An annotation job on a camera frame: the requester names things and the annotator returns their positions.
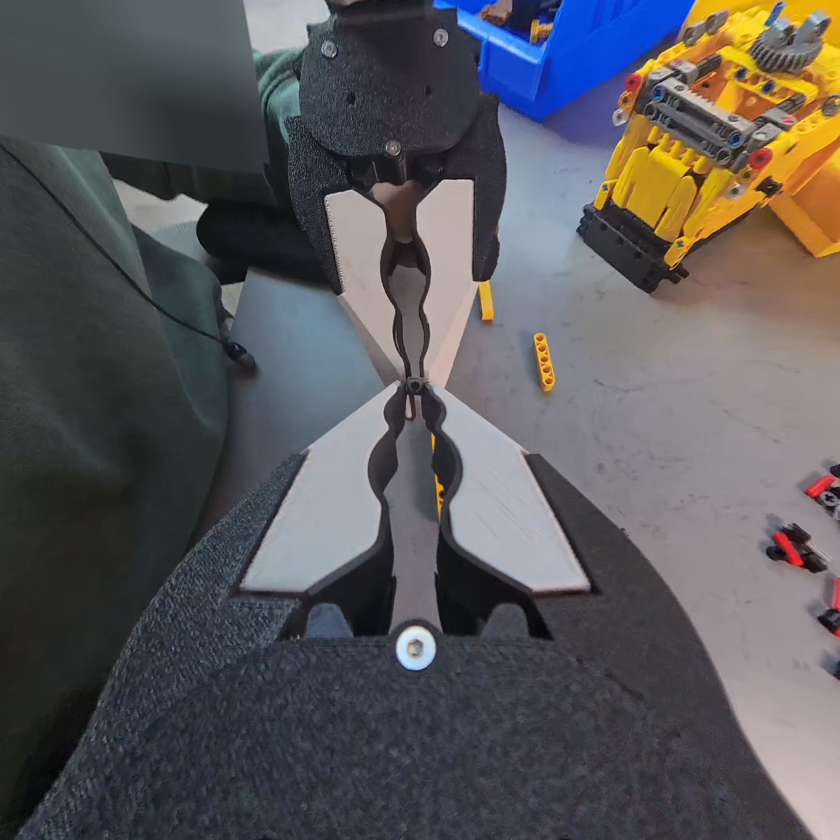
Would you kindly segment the yellow plastic bin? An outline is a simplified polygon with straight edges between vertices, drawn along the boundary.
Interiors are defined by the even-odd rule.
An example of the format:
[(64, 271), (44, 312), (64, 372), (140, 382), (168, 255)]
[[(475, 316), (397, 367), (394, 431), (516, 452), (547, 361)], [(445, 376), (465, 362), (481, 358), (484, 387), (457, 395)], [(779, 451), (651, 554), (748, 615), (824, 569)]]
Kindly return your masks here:
[[(706, 18), (712, 13), (727, 9), (734, 13), (758, 7), (771, 11), (773, 1), (698, 1), (694, 2), (684, 21), (684, 27)], [(784, 2), (782, 15), (796, 23), (811, 12), (821, 11), (833, 19), (826, 41), (838, 48), (839, 1)], [(838, 253), (839, 239), (839, 151), (838, 140), (828, 144), (826, 150), (814, 152), (793, 173), (785, 189), (770, 199), (770, 208), (792, 234), (815, 257)]]

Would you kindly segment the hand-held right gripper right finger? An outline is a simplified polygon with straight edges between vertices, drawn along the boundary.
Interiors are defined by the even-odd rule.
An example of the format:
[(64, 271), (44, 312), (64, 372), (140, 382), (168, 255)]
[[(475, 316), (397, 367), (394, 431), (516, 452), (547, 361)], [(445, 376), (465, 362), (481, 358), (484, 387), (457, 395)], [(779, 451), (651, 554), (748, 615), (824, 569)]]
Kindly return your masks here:
[(547, 632), (539, 604), (592, 582), (532, 469), (530, 453), (438, 385), (425, 387), (433, 472), (443, 488), (435, 591), (444, 632), (479, 632), (516, 606)]

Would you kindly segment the black quilted cushion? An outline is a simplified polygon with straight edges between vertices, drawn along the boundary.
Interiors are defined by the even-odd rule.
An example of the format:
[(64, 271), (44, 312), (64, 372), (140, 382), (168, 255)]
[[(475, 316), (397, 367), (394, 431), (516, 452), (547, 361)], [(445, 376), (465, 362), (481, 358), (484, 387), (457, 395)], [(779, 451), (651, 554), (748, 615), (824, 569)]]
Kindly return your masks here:
[(196, 222), (196, 237), (215, 259), (329, 284), (315, 248), (290, 211), (253, 203), (210, 203)]

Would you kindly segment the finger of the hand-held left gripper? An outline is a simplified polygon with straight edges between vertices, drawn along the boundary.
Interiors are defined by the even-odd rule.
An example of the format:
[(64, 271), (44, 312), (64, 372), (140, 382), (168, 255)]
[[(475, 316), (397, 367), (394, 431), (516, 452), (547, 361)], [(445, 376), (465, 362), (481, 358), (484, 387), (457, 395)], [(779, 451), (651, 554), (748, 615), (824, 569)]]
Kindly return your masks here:
[(435, 385), (448, 382), (477, 293), (474, 212), (470, 179), (441, 181), (416, 207), (416, 232), (427, 258), (423, 374)]
[(385, 288), (386, 250), (393, 240), (384, 208), (356, 191), (328, 194), (324, 208), (340, 293), (350, 319), (384, 385), (406, 378), (394, 338), (396, 306)]

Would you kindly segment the short yellow lego beam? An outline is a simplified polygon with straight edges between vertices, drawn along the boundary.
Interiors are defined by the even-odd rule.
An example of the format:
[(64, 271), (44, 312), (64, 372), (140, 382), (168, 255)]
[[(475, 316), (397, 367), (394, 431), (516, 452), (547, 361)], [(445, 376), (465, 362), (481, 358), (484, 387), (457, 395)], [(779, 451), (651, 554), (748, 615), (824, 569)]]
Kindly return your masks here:
[(532, 338), (532, 350), (538, 368), (539, 385), (542, 392), (551, 392), (556, 382), (552, 358), (547, 338), (543, 332), (537, 332)]

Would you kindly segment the person's left forearm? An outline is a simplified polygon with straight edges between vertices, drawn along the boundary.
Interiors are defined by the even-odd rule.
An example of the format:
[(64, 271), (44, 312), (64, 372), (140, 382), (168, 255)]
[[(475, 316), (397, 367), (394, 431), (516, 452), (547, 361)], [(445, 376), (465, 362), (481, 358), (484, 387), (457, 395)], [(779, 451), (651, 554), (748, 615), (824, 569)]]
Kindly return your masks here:
[(304, 47), (260, 51), (252, 48), (260, 105), (266, 128), (266, 180), (276, 205), (290, 209), (289, 135), (286, 122), (300, 114), (299, 85)]

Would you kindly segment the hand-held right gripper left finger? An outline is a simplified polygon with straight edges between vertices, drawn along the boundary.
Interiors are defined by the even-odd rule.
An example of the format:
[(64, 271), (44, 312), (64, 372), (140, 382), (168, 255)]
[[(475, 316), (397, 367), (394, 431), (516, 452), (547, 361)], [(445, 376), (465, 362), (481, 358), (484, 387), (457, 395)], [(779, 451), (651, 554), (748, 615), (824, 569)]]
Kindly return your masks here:
[(396, 578), (385, 489), (406, 389), (388, 385), (305, 451), (241, 579), (241, 592), (334, 604), (354, 634), (387, 634)]

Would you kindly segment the blue plastic bin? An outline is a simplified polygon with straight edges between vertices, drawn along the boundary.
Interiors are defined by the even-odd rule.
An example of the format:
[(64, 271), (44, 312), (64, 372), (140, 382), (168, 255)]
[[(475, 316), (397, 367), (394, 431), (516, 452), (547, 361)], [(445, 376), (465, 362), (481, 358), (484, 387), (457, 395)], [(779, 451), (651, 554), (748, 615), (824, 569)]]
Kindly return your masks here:
[(541, 122), (681, 29), (691, 1), (562, 1), (550, 36), (532, 45), (478, 17), (490, 1), (435, 2), (478, 39), (479, 83)]

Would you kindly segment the yellow black lego vehicle model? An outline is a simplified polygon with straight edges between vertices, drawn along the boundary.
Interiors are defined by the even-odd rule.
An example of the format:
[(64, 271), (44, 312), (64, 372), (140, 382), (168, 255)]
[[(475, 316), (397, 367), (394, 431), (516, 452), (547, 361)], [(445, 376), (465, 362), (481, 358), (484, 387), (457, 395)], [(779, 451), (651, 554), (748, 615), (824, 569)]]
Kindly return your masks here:
[(625, 80), (623, 137), (577, 234), (637, 288), (679, 283), (692, 249), (769, 207), (814, 152), (838, 140), (838, 48), (819, 10), (777, 2), (682, 28)]

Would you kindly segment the pile of small lego pieces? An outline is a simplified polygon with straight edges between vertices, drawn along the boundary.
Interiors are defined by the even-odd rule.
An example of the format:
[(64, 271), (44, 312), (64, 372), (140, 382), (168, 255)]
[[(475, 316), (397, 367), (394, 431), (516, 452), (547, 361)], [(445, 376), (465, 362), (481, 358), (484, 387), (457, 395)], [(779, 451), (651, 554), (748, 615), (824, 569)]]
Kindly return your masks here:
[[(803, 493), (822, 509), (835, 524), (839, 523), (839, 464), (804, 487)], [(812, 535), (796, 523), (785, 523), (771, 535), (765, 553), (776, 563), (788, 564), (812, 574), (832, 572), (830, 600), (816, 616), (816, 621), (833, 638), (839, 638), (839, 574), (838, 568), (823, 550), (814, 543)]]

